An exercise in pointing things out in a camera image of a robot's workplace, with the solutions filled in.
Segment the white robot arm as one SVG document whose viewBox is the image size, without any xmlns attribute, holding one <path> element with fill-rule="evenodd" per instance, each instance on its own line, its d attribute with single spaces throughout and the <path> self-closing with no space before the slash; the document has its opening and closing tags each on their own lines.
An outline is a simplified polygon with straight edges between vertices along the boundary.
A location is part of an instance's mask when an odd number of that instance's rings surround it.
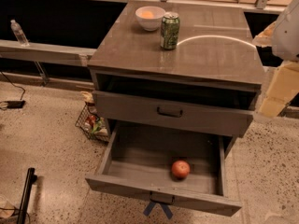
<svg viewBox="0 0 299 224">
<path fill-rule="evenodd" d="M 271 41 L 275 56 L 299 61 L 299 0 L 292 0 L 278 16 Z"/>
</svg>

